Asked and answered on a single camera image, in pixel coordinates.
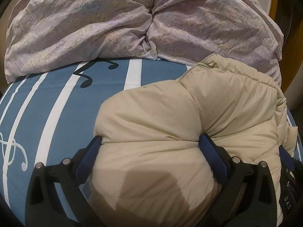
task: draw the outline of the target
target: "bed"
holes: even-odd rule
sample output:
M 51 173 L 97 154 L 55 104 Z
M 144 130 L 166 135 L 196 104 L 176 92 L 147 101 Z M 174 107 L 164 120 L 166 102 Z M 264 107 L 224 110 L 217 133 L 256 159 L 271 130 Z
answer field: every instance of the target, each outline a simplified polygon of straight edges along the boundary
M 1 15 L 9 2 L 1 1 Z M 176 79 L 187 69 L 189 66 L 165 60 L 97 59 L 22 76 L 9 85 L 0 100 L 0 194 L 16 217 L 24 224 L 34 165 L 57 164 L 86 147 L 103 101 L 124 89 Z M 287 114 L 295 126 L 291 113 Z M 301 160 L 301 155 L 298 136 L 295 158 Z M 76 220 L 59 185 L 57 191 L 67 216 Z M 88 183 L 81 191 L 88 198 Z

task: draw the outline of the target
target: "music note print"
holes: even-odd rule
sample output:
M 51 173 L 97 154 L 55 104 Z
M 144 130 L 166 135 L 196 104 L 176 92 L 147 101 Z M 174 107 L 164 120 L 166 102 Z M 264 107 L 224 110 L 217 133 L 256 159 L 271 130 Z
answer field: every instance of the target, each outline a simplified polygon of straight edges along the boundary
M 96 58 L 95 60 L 92 60 L 92 61 L 86 63 L 84 66 L 80 67 L 78 70 L 73 72 L 74 75 L 78 75 L 78 76 L 81 76 L 81 77 L 84 77 L 84 78 L 87 79 L 81 84 L 80 88 L 89 87 L 93 83 L 93 79 L 90 76 L 87 76 L 85 74 L 81 74 L 81 72 L 84 72 L 85 70 L 89 69 L 96 62 L 107 62 L 107 63 L 109 63 L 110 66 L 108 67 L 108 69 L 110 69 L 110 70 L 116 69 L 119 66 L 119 64 L 116 63 L 116 62 L 113 62 L 113 61 L 110 61 L 110 60 L 105 60 L 105 59 L 102 59 L 102 58 Z

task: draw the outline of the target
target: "beige puffer jacket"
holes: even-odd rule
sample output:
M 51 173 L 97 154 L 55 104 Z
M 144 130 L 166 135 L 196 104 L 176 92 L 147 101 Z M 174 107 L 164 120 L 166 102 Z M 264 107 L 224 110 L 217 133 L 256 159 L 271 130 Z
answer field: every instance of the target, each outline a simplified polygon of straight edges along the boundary
M 221 190 L 197 147 L 202 133 L 243 162 L 266 161 L 278 202 L 278 147 L 293 154 L 297 135 L 286 99 L 271 77 L 213 54 L 177 80 L 122 91 L 101 105 L 90 204 L 102 221 L 195 226 Z

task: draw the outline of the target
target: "white stripe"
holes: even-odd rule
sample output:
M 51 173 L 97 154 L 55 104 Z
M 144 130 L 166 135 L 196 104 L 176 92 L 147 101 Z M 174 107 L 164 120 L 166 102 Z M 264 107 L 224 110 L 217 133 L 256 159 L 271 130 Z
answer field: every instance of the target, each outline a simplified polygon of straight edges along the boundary
M 288 114 L 286 114 L 286 117 L 287 117 L 287 121 L 288 121 L 288 123 L 289 123 L 289 126 L 292 126 L 292 124 L 291 124 L 291 122 L 290 122 L 290 119 L 289 119 L 289 117 L 288 117 Z M 302 161 L 302 157 L 301 157 L 301 152 L 300 152 L 300 147 L 299 147 L 299 144 L 298 144 L 298 138 L 297 138 L 297 150 L 298 150 L 298 153 L 299 153 L 299 159 L 300 159 L 300 161 Z
M 78 70 L 80 67 L 84 66 L 86 63 L 87 62 L 80 63 L 77 66 L 76 70 Z M 59 120 L 62 110 L 79 78 L 80 78 L 80 76 L 72 74 L 71 77 L 69 78 L 69 80 L 66 82 L 65 86 L 63 87 L 60 95 L 58 96 L 58 98 L 47 118 L 47 121 L 45 123 L 44 129 L 43 129 L 43 132 L 42 132 L 42 135 L 40 138 L 40 142 L 38 145 L 38 150 L 37 150 L 34 165 L 37 164 L 38 162 L 42 162 L 44 165 L 46 165 L 49 148 L 51 146 L 51 142 L 53 139 L 53 135 L 54 135 L 58 120 Z
M 4 99 L 4 97 L 6 96 L 6 93 L 9 91 L 9 89 L 11 88 L 11 86 L 13 85 L 14 82 L 12 82 L 12 83 L 9 85 L 9 87 L 6 89 L 6 91 L 4 92 L 4 94 L 3 94 L 3 96 L 2 96 L 2 98 L 1 98 L 1 100 L 0 100 L 0 105 L 1 105 L 1 103 L 2 103 L 2 101 L 3 101 L 3 99 Z
M 29 92 L 28 96 L 26 97 L 24 103 L 22 104 L 22 106 L 17 114 L 17 117 L 14 121 L 11 132 L 9 134 L 9 140 L 7 142 L 6 149 L 5 149 L 5 156 L 4 156 L 4 162 L 3 162 L 3 176 L 2 176 L 4 198 L 9 207 L 10 207 L 10 204 L 9 204 L 9 193 L 8 193 L 8 188 L 7 188 L 7 169 L 9 166 L 9 154 L 10 154 L 10 151 L 12 148 L 12 143 L 13 143 L 14 136 L 15 136 L 16 130 L 18 128 L 19 122 L 22 118 L 22 115 L 23 115 L 28 103 L 30 102 L 31 98 L 33 97 L 34 93 L 38 89 L 39 85 L 45 79 L 46 75 L 47 75 L 47 72 L 42 74 L 41 77 L 39 78 L 39 80 L 34 84 L 33 88 L 31 89 L 31 91 Z
M 6 112 L 7 112 L 7 109 L 9 109 L 9 106 L 10 106 L 10 104 L 12 103 L 12 101 L 13 101 L 13 99 L 15 97 L 15 94 L 18 92 L 19 88 L 24 84 L 24 82 L 28 78 L 28 76 L 29 76 L 29 74 L 25 76 L 25 78 L 21 81 L 21 83 L 18 85 L 18 87 L 15 89 L 15 92 L 12 94 L 11 98 L 9 99 L 9 102 L 7 103 L 5 109 L 4 109 L 3 113 L 2 113 L 2 116 L 1 116 L 1 119 L 0 119 L 0 125 L 1 125 L 1 123 L 3 121 L 3 119 L 4 119 L 4 116 L 5 116 Z
M 129 60 L 124 90 L 141 86 L 142 59 Z

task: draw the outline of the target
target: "treble clef print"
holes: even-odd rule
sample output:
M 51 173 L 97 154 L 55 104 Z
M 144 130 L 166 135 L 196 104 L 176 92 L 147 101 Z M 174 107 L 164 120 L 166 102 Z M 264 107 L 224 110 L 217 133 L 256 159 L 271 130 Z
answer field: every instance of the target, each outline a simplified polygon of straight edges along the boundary
M 100 61 L 101 62 L 104 61 L 104 62 L 107 62 L 107 63 L 111 64 L 108 67 L 108 69 L 110 69 L 110 70 L 116 69 L 119 66 L 119 64 L 117 64 L 116 62 L 113 62 L 113 61 L 110 61 L 110 60 L 105 60 L 105 59 L 102 59 L 102 58 L 96 58 L 95 60 L 92 60 L 92 61 L 86 63 L 84 66 L 80 67 L 78 70 L 73 72 L 74 75 L 78 75 L 78 76 L 81 76 L 81 77 L 84 77 L 84 78 L 87 79 L 81 84 L 80 88 L 89 87 L 93 83 L 93 79 L 90 76 L 87 76 L 85 74 L 81 74 L 81 72 L 84 72 L 85 70 L 92 67 L 96 62 L 100 62 Z
M 4 147 L 3 147 L 3 145 L 7 145 L 8 142 L 6 142 L 6 141 L 3 140 L 3 135 L 2 135 L 1 132 L 0 132 L 0 143 L 2 145 L 2 156 L 3 156 L 3 159 L 4 159 L 5 154 L 4 154 Z M 13 163 L 14 158 L 15 158 L 15 154 L 16 154 L 16 147 L 18 147 L 18 148 L 20 148 L 20 150 L 22 151 L 23 156 L 24 156 L 25 162 L 22 162 L 21 168 L 25 172 L 27 170 L 27 166 L 28 166 L 26 152 L 25 152 L 24 148 L 22 147 L 22 145 L 19 144 L 19 143 L 17 143 L 15 139 L 13 139 L 13 141 L 12 141 L 12 146 L 14 147 L 14 153 L 13 153 L 12 159 L 8 162 L 8 165 L 10 166 Z

